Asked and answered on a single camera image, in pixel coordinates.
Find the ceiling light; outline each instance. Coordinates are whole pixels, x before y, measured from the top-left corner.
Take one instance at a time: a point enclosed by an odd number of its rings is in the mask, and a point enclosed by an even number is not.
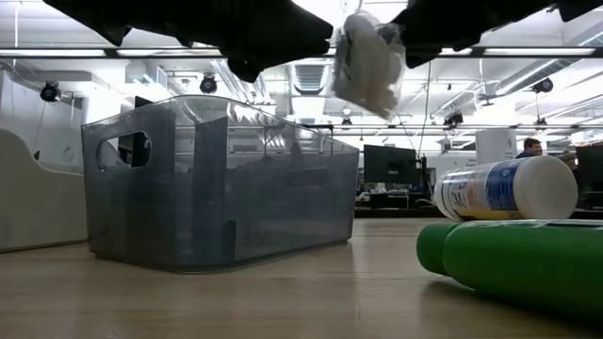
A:
[[[458,52],[452,48],[443,48],[440,56],[467,56],[469,54],[471,54],[470,48],[465,48],[464,50]]]
[[[3,49],[0,57],[105,57],[100,49]]]
[[[514,56],[514,57],[538,57],[538,56],[589,56],[595,48],[487,48],[483,53],[485,56]]]
[[[115,50],[120,57],[221,57],[218,48],[164,48],[164,49],[130,49]]]

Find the man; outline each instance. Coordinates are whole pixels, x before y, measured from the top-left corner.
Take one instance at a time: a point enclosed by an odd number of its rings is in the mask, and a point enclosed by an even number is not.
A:
[[[540,141],[535,138],[528,137],[524,140],[524,152],[518,155],[515,159],[524,157],[536,156],[543,154],[543,147],[540,145]]]

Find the wooden floor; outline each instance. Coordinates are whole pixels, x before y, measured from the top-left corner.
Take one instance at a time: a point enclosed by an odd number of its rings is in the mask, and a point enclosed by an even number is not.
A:
[[[102,261],[79,245],[2,254],[0,338],[599,337],[423,270],[426,222],[357,220],[348,245],[203,276]]]

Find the green cylinder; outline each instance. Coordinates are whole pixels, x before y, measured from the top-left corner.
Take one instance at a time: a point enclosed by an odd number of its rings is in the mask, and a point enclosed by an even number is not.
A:
[[[449,232],[442,247],[421,236],[417,242],[423,242],[417,243],[419,258],[427,248],[433,257],[441,256],[440,267],[424,265],[433,273],[442,274],[442,267],[457,282],[485,294],[603,320],[601,221],[473,221]]]
[[[434,224],[424,227],[416,241],[418,262],[431,273],[447,276],[444,267],[444,240],[460,223]]]

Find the transparent plastic bin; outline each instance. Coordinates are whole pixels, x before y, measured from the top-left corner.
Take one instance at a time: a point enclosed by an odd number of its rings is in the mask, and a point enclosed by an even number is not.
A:
[[[195,272],[351,236],[359,151],[250,106],[175,97],[82,139],[99,257]]]

